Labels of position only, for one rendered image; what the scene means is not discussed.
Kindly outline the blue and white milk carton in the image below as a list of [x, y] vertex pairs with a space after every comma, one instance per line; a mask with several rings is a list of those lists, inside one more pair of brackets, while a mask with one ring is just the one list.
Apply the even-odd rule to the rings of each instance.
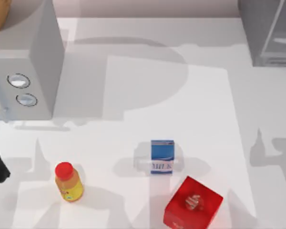
[[172, 174], [174, 141], [151, 140], [151, 174]]

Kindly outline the yellow bottle with red cap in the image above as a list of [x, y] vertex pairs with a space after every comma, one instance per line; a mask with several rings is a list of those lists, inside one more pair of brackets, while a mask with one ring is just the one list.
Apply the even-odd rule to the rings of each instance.
[[61, 162], [55, 167], [55, 182], [65, 201], [75, 202], [82, 197], [83, 184], [71, 163]]

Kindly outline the red tissue box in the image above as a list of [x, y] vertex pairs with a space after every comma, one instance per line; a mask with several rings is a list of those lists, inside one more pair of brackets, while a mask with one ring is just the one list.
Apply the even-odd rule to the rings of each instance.
[[171, 229], [207, 229], [223, 199], [187, 176], [165, 207], [163, 223]]

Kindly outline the small microwave knob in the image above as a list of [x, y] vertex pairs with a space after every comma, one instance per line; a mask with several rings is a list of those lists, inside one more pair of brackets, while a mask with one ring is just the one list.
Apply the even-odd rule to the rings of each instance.
[[38, 103], [37, 98], [32, 94], [17, 95], [16, 101], [25, 107], [33, 107]]

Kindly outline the pale microwave oven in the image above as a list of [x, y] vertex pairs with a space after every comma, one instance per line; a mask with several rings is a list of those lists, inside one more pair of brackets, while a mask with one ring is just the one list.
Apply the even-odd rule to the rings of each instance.
[[[65, 49], [52, 0], [12, 0], [0, 31], [0, 121], [52, 118]], [[27, 76], [27, 88], [15, 88], [7, 76]], [[25, 107], [21, 94], [34, 95], [38, 103]]]

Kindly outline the large microwave knob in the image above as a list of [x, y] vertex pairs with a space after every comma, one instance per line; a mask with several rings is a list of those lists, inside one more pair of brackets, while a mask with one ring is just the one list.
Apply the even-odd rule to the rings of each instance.
[[31, 83], [27, 76], [20, 73], [8, 75], [7, 81], [13, 87], [20, 89], [27, 88]]

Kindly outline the grey cabinet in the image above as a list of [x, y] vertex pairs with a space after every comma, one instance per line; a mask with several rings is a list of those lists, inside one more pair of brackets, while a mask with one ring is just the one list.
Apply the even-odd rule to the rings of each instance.
[[238, 0], [254, 67], [286, 67], [286, 0]]

